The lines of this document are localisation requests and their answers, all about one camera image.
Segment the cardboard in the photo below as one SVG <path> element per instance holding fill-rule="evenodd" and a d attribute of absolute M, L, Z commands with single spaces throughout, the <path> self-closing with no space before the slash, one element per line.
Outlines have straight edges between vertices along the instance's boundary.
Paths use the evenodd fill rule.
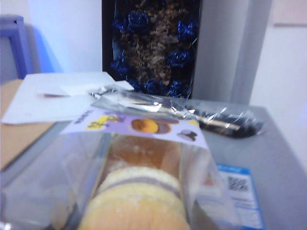
<path fill-rule="evenodd" d="M 9 107 L 22 80 L 13 80 L 1 86 L 1 118 Z M 0 124 L 0 170 L 5 169 L 53 123 L 29 125 Z"/>

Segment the snack package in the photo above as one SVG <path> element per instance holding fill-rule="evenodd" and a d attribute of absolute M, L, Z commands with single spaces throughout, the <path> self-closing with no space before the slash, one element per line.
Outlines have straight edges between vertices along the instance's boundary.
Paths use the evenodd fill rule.
<path fill-rule="evenodd" d="M 208 174 L 216 191 L 203 186 Z M 204 194 L 214 200 L 205 209 L 198 204 Z M 0 228 L 6 226 L 240 229 L 196 120 L 93 106 L 4 184 Z"/>

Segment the table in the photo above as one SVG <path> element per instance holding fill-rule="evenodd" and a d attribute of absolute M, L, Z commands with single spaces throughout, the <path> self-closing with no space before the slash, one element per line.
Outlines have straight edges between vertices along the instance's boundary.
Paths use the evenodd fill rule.
<path fill-rule="evenodd" d="M 307 176 L 268 112 L 262 107 L 178 100 L 198 109 L 230 106 L 236 110 L 249 110 L 265 121 L 265 132 L 250 138 L 233 139 L 208 131 L 204 131 L 204 135 L 216 162 L 250 169 L 267 230 L 307 229 Z M 39 137 L 2 172 L 1 182 L 8 183 L 67 124 L 56 123 Z"/>

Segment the white wall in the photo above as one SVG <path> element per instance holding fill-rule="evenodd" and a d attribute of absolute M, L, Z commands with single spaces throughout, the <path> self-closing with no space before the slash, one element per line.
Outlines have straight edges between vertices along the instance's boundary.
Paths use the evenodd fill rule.
<path fill-rule="evenodd" d="M 34 72 L 101 71 L 101 0 L 1 0 L 24 17 Z"/>
<path fill-rule="evenodd" d="M 268 109 L 307 170 L 306 26 L 274 27 L 270 21 L 250 104 Z"/>

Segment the cake slice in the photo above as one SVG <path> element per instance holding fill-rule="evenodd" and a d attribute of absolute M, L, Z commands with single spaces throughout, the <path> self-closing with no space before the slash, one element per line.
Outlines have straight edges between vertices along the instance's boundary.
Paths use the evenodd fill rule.
<path fill-rule="evenodd" d="M 178 180 L 148 167 L 111 172 L 100 185 L 79 230 L 189 230 Z"/>

